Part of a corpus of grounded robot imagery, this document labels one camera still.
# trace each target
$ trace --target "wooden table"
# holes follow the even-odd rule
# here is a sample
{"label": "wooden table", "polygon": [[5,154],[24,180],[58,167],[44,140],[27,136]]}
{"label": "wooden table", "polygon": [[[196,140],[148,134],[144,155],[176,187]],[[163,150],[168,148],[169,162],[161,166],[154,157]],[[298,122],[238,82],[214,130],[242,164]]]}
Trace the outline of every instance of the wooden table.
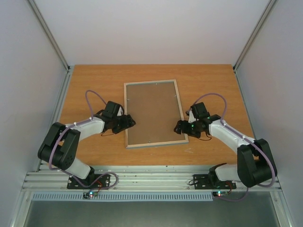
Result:
{"label": "wooden table", "polygon": [[[124,83],[176,79],[185,112],[201,95],[222,94],[228,103],[225,120],[242,133],[252,136],[236,77],[231,65],[76,65],[65,99],[61,122],[78,122],[89,118],[84,93],[97,91],[108,101],[124,104]],[[104,104],[89,95],[94,112]],[[216,96],[203,99],[210,114],[221,115],[223,101]],[[79,143],[77,157],[88,165],[213,165],[236,163],[236,155],[217,138],[153,148],[125,148],[125,133],[91,136]]]}

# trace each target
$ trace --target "robotic arm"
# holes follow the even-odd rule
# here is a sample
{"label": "robotic arm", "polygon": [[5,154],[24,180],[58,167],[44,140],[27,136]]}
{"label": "robotic arm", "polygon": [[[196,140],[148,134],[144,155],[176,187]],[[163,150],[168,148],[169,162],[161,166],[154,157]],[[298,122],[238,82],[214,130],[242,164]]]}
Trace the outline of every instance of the robotic arm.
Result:
{"label": "robotic arm", "polygon": [[221,140],[237,154],[237,164],[224,163],[210,168],[208,178],[214,188],[219,182],[225,181],[241,181],[245,186],[252,187],[272,178],[272,169],[275,176],[277,175],[276,165],[266,140],[247,137],[221,120],[220,116],[216,114],[211,116],[204,103],[194,104],[187,114],[189,120],[178,121],[174,132],[186,133],[196,138],[205,132]]}
{"label": "robotic arm", "polygon": [[[45,162],[50,161],[50,165],[90,185],[95,179],[94,169],[76,158],[78,143],[91,135],[104,133],[109,129],[117,134],[135,124],[130,115],[124,114],[121,105],[109,101],[105,110],[99,111],[93,118],[68,125],[54,123],[39,149],[38,157]],[[58,144],[58,138],[61,142],[63,141],[63,144]]]}

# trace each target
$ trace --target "black mounting plate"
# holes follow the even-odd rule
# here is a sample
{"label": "black mounting plate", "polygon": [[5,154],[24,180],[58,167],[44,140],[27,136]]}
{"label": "black mounting plate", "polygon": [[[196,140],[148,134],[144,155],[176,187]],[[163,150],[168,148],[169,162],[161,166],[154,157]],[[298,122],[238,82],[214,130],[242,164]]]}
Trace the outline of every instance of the black mounting plate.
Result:
{"label": "black mounting plate", "polygon": [[[217,188],[214,188],[213,186],[211,186],[211,184],[209,183],[208,180],[208,174],[195,174],[194,176],[194,186],[195,189],[219,189],[219,190],[223,190],[223,189],[230,189],[229,185],[226,184],[226,182],[219,182],[217,185]],[[237,186],[235,183],[232,183],[231,181],[228,181],[231,186],[232,189],[236,189]]]}
{"label": "black mounting plate", "polygon": [[[97,179],[101,174],[95,174],[95,179]],[[85,188],[83,186],[81,186],[73,177],[68,178],[70,183],[67,183],[67,189],[92,189],[92,188],[98,188],[99,187],[99,183],[95,182],[92,186]],[[84,185],[87,185],[87,183],[81,179],[79,179]],[[106,174],[103,177],[100,177],[98,179],[98,181],[101,182],[102,187],[108,187],[110,184],[110,175]]]}

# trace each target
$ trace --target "black bracket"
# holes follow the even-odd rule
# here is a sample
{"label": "black bracket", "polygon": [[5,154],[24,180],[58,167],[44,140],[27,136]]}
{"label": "black bracket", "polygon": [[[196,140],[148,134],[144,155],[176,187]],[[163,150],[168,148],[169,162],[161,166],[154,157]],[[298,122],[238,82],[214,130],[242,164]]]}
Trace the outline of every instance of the black bracket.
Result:
{"label": "black bracket", "polygon": [[[195,174],[193,176],[193,180],[189,182],[189,185],[194,185],[195,189],[197,190],[203,190],[203,189],[218,189],[218,190],[224,190],[224,189],[230,189],[230,186],[226,183],[226,181],[221,181],[216,184],[216,187],[213,187],[208,179],[208,174]],[[232,181],[227,181],[232,186],[232,189],[236,189],[237,186]]]}
{"label": "black bracket", "polygon": [[[94,175],[94,180],[96,180],[101,174],[95,174]],[[79,179],[84,185],[87,185],[87,182],[85,180],[81,180]],[[108,187],[110,184],[110,175],[104,175],[102,177],[100,177],[98,179],[98,181],[100,181],[100,183],[102,184],[102,188]],[[99,188],[100,184],[98,182],[95,182],[92,186],[85,188],[83,186],[81,186],[73,177],[70,177],[68,179],[68,183],[67,183],[67,189],[93,189],[93,188]]]}
{"label": "black bracket", "polygon": [[[117,116],[120,108],[122,108],[123,114],[121,116]],[[124,108],[120,104],[112,101],[108,101],[105,106],[105,110],[100,110],[94,115],[94,117],[100,118],[105,122],[102,132],[106,132],[111,129],[114,134],[117,134],[136,124],[131,115],[124,114]]]}
{"label": "black bracket", "polygon": [[[259,139],[255,140],[254,144],[268,157],[276,176],[276,165],[268,142],[264,139]],[[250,188],[271,178],[271,169],[267,164],[267,161],[250,144],[242,145],[237,149],[237,164],[239,178],[246,187]]]}
{"label": "black bracket", "polygon": [[209,135],[209,125],[221,118],[217,114],[211,116],[207,111],[204,103],[194,104],[190,107],[190,109],[194,115],[194,118],[198,120],[194,121],[193,123],[189,123],[185,120],[179,120],[176,127],[174,128],[175,133],[184,133],[188,136],[200,138],[202,132],[205,132],[207,135]]}
{"label": "black bracket", "polygon": [[[45,162],[49,161],[52,149],[65,128],[65,125],[59,122],[52,124],[38,151],[39,159]],[[58,145],[56,148],[52,164],[62,170],[68,169],[76,157],[79,139],[80,132],[75,129],[69,129],[61,139],[61,141],[64,140],[63,145]]]}

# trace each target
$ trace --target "metal profile rail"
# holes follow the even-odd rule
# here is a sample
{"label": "metal profile rail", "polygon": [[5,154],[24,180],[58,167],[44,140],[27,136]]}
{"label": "metal profile rail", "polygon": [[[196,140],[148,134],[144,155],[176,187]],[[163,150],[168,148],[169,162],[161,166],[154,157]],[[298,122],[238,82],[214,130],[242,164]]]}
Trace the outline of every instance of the metal profile rail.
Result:
{"label": "metal profile rail", "polygon": [[[110,191],[124,192],[188,192],[197,191],[188,182],[193,179],[193,174],[208,174],[211,166],[94,166],[96,173],[115,172],[119,176],[118,184]],[[67,190],[69,176],[61,171],[51,171],[46,162],[42,162],[39,172],[28,173],[22,190],[29,191],[70,191]],[[246,191],[246,186],[236,183],[235,192]],[[281,191],[280,183],[276,182],[270,188],[254,186],[252,192]]]}
{"label": "metal profile rail", "polygon": [[35,192],[33,201],[212,201],[210,192],[102,192],[85,199],[81,192]]}

